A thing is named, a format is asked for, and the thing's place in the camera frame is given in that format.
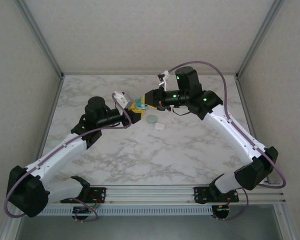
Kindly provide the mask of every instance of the yellow object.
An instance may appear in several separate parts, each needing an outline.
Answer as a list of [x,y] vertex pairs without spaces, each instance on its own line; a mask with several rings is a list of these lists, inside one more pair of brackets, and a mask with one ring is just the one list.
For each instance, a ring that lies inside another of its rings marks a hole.
[[144,109],[137,109],[137,103],[136,103],[136,101],[133,101],[131,107],[129,107],[128,110],[130,110],[130,111],[132,111],[132,112],[134,112],[136,114],[141,114],[140,119],[142,119],[142,117],[144,116],[144,114],[146,112],[146,110],[144,110]]

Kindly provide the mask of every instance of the metal frame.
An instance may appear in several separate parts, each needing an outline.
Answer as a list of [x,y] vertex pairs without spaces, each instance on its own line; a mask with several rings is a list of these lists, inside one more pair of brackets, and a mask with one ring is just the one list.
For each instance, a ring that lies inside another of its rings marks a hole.
[[[195,202],[194,187],[209,185],[92,185],[93,188],[106,188],[106,197],[102,206],[198,206]],[[245,205],[246,196],[238,189],[239,202],[232,205]],[[270,189],[257,186],[248,191],[249,204],[285,204],[281,189]],[[76,203],[56,203],[53,206],[81,206]],[[205,205],[222,205],[224,202],[213,202]]]
[[275,204],[273,207],[283,240],[299,240],[300,236],[292,222],[288,206],[286,204]]
[[247,123],[248,128],[249,128],[249,132],[253,137],[255,137],[257,139],[256,131],[255,131],[254,125],[252,123],[252,118],[251,118],[251,115],[249,113],[246,98],[244,96],[244,92],[242,90],[241,83],[238,80],[237,76],[234,76],[234,81],[235,81],[236,88],[237,88],[238,93],[239,93],[240,101],[241,101],[242,108],[243,108],[243,113],[244,113],[246,123]]
[[237,78],[240,80],[241,76],[247,69],[248,65],[250,64],[252,58],[256,54],[262,40],[265,38],[266,33],[268,32],[271,24],[273,23],[274,19],[276,18],[281,6],[285,0],[274,0],[272,3],[272,6],[270,7],[269,12],[267,13],[265,19],[263,20],[260,29],[258,30],[256,36],[254,37],[254,40],[246,53],[243,62],[241,63],[238,72],[237,72]]
[[[50,205],[39,216],[73,216],[75,207],[73,205]],[[211,216],[213,214],[211,205],[110,206],[102,204],[95,211],[98,216]],[[90,216],[94,213],[79,213],[78,215]]]

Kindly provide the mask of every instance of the white object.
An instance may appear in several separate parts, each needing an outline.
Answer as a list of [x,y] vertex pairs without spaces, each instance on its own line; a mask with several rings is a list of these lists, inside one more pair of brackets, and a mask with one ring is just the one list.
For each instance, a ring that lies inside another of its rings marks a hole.
[[163,85],[163,89],[166,92],[168,89],[168,78],[170,77],[170,73],[168,72],[168,70],[165,70],[161,74],[164,75],[164,77],[162,78],[162,81],[159,79],[159,86],[162,87]]
[[154,124],[154,128],[157,129],[157,130],[163,131],[163,130],[166,129],[166,125],[161,123],[161,122],[156,122]]
[[80,182],[73,178],[69,178],[62,182],[50,183],[47,187],[45,187],[45,190],[50,192],[47,205],[59,203],[60,200],[63,199],[79,196],[82,187],[83,186]]
[[[254,145],[265,151],[265,145],[257,141],[250,135],[232,116],[232,121],[244,132],[253,142]],[[250,145],[250,143],[228,122],[225,114],[224,106],[218,105],[213,108],[212,113],[208,113],[204,117],[204,121],[216,129],[227,141],[227,143],[235,150],[241,162],[248,165],[253,162],[253,157],[260,157],[260,153]]]
[[62,169],[67,163],[74,160],[78,155],[80,155],[87,149],[86,141],[83,141],[81,138],[78,138],[70,144],[66,145],[66,147],[61,149],[59,152],[54,154],[42,166],[38,167],[38,164],[42,162],[47,156],[49,156],[49,154],[51,154],[57,148],[65,145],[66,142],[77,136],[78,135],[75,133],[69,134],[58,146],[56,146],[54,149],[48,152],[48,154],[26,166],[28,170],[37,167],[37,169],[34,172],[32,172],[31,175],[33,175],[34,177],[39,176],[40,181],[42,182],[44,187],[47,187],[48,182],[60,169]]
[[[243,163],[244,166],[249,165],[253,162],[253,158],[260,157],[260,152],[256,150],[256,148],[261,149],[263,152],[265,151],[265,145],[257,141],[254,137],[252,137],[241,125],[238,123],[232,116],[231,120],[228,120],[226,117],[224,106],[218,105],[213,108],[212,113],[208,113],[204,117],[204,121],[209,123],[214,129],[216,129],[228,142],[228,144],[233,148],[233,150],[238,155],[239,159]],[[254,142],[254,146],[252,146],[231,124],[234,122],[241,131],[246,134],[251,141]],[[233,172],[226,173],[222,175],[215,181],[215,186],[219,189],[219,191],[223,194],[227,192],[241,188],[240,184],[237,182],[235,178],[235,174]]]
[[[127,94],[123,93],[123,92],[119,92],[119,91],[114,91],[114,98],[115,100],[117,100],[118,104],[123,108],[123,109],[128,109],[130,108],[130,106],[132,105],[132,103],[134,102],[133,99],[131,99],[130,97],[128,97]],[[115,106],[120,115],[123,114],[123,111],[118,107]]]

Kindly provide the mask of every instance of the cable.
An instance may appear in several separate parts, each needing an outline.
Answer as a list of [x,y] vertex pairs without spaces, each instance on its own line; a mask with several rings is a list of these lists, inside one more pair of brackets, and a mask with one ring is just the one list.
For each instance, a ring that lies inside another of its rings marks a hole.
[[[211,68],[213,68],[221,77],[222,81],[223,81],[223,89],[224,89],[224,112],[225,112],[225,115],[226,115],[226,118],[227,120],[231,120],[230,121],[230,124],[254,147],[256,148],[255,146],[255,143],[235,124],[234,121],[232,121],[230,115],[229,115],[229,112],[228,112],[228,96],[227,96],[227,83],[226,83],[226,79],[224,77],[224,75],[221,73],[221,71],[215,67],[214,65],[212,65],[211,63],[209,62],[206,62],[206,61],[188,61],[188,62],[185,62],[185,63],[182,63],[180,65],[177,65],[173,68],[171,68],[168,72],[171,73],[172,71],[180,68],[180,67],[183,67],[185,65],[189,65],[189,64],[204,64],[204,65],[207,65]],[[259,184],[259,186],[262,186],[262,187],[265,187],[265,188],[269,188],[269,189],[282,189],[286,186],[287,184],[287,181],[286,181],[286,178],[284,176],[284,174],[280,171],[280,169],[276,166],[276,164],[270,159],[270,157],[268,157],[267,154],[265,154],[260,148],[256,148],[256,150],[262,155],[265,157],[265,159],[271,164],[271,166],[276,170],[276,172],[279,174],[279,176],[281,177],[282,179],[282,184],[279,185],[279,186],[271,186],[271,185],[266,185],[266,184]]]
[[[98,216],[98,214],[97,214],[97,212],[96,212],[96,209],[94,208],[94,205],[93,206],[89,206],[89,205],[87,205],[85,202],[83,202],[83,201],[81,201],[81,200],[79,200],[79,199],[77,199],[77,198],[68,198],[69,200],[74,200],[74,201],[76,201],[76,202],[78,202],[78,203],[80,203],[80,204],[82,204],[84,207],[82,207],[82,208],[80,208],[80,209],[78,209],[78,211],[76,211],[76,213],[75,213],[75,215],[74,215],[74,220],[77,222],[77,221],[80,221],[81,223],[88,223],[88,222],[93,222],[93,221],[95,221],[95,220],[98,220],[98,218],[99,218],[99,216]],[[88,219],[88,220],[86,220],[86,219],[84,219],[84,220],[79,220],[78,218],[77,218],[77,216],[78,216],[78,214],[82,211],[82,210],[84,210],[84,209],[90,209],[91,210],[91,212],[93,212],[94,214],[95,214],[95,218],[93,218],[93,219]]]
[[[99,128],[96,128],[96,129],[93,129],[93,130],[90,130],[90,131],[87,131],[81,135],[78,135],[72,139],[70,139],[69,141],[67,141],[65,144],[59,146],[57,149],[55,149],[52,153],[50,153],[44,160],[42,160],[40,163],[38,163],[38,167],[42,166],[46,161],[48,161],[53,155],[55,155],[56,153],[58,153],[60,150],[62,150],[64,148],[64,146],[67,146],[69,145],[70,143],[72,143],[73,141],[79,139],[79,138],[82,138],[88,134],[91,134],[91,133],[94,133],[94,132],[97,132],[97,131],[100,131],[100,130],[107,130],[107,129],[127,129],[129,128],[131,125],[132,125],[132,121],[131,121],[131,118],[129,117],[128,113],[126,112],[126,110],[118,103],[118,101],[115,99],[115,94],[113,93],[112,95],[112,99],[113,101],[118,105],[118,107],[122,110],[123,114],[125,115],[125,117],[128,119],[129,121],[129,124],[126,125],[126,126],[118,126],[118,127],[113,127],[113,126],[105,126],[105,127],[99,127]],[[14,215],[12,213],[9,212],[9,209],[8,209],[8,202],[9,202],[9,199],[12,195],[12,193],[15,191],[15,189],[18,187],[18,185],[26,178],[28,177],[31,173],[33,173],[37,168],[34,167],[32,169],[30,169],[26,174],[24,174],[22,177],[20,177],[18,179],[18,181],[15,182],[15,184],[12,186],[12,188],[10,189],[10,191],[8,192],[8,194],[6,195],[5,199],[4,199],[4,203],[3,203],[3,209],[4,209],[4,212],[5,214],[7,214],[10,218],[14,218],[14,219],[17,219],[17,218],[21,218],[23,216],[25,216],[26,214],[25,213],[22,213],[20,215]]]
[[175,107],[172,108],[172,112],[175,113],[175,114],[177,114],[178,116],[184,116],[184,115],[187,115],[187,114],[191,113],[190,111],[188,111],[186,113],[183,113],[183,114],[176,113],[175,112]]
[[247,210],[248,210],[248,207],[249,207],[249,198],[248,198],[248,194],[246,192],[246,190],[244,188],[241,188],[244,192],[244,195],[245,195],[245,198],[246,198],[246,204],[245,204],[245,208],[240,212],[238,213],[237,215],[235,216],[231,216],[231,217],[227,217],[227,218],[220,218],[222,219],[223,221],[229,221],[229,220],[233,220],[233,219],[236,219],[240,216],[242,216]]

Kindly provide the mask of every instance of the gray wall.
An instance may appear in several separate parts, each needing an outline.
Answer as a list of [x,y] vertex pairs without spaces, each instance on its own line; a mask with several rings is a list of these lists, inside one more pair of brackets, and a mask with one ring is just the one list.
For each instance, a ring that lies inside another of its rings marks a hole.
[[193,60],[234,73],[273,0],[26,2],[64,73],[156,75]]
[[285,1],[241,84],[258,139],[279,151],[300,230],[300,0]]
[[32,162],[58,78],[12,0],[0,0],[0,232],[10,170]]

